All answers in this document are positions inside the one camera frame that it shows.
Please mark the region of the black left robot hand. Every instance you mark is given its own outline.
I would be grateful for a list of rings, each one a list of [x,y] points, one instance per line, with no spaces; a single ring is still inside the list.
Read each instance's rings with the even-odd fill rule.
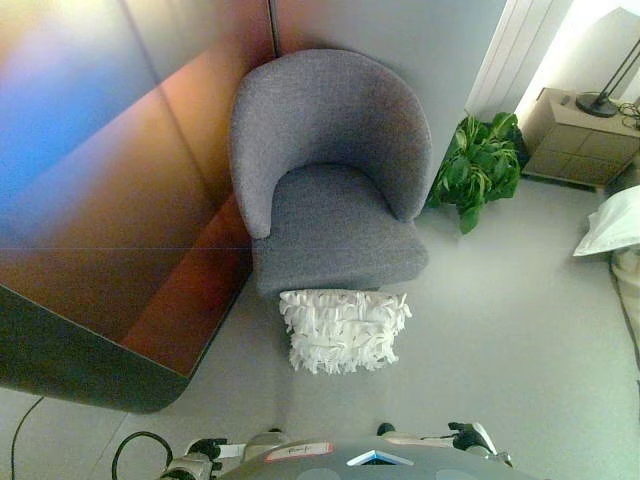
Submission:
[[[230,443],[226,438],[204,438],[193,441],[187,447],[187,454],[203,454],[210,461],[242,457],[245,444]]]

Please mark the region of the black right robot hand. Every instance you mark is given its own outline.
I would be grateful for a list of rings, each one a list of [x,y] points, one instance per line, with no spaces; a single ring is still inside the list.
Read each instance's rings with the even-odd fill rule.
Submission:
[[[448,428],[452,431],[453,446],[456,449],[466,451],[471,447],[482,447],[493,455],[497,454],[490,435],[480,423],[449,422]]]

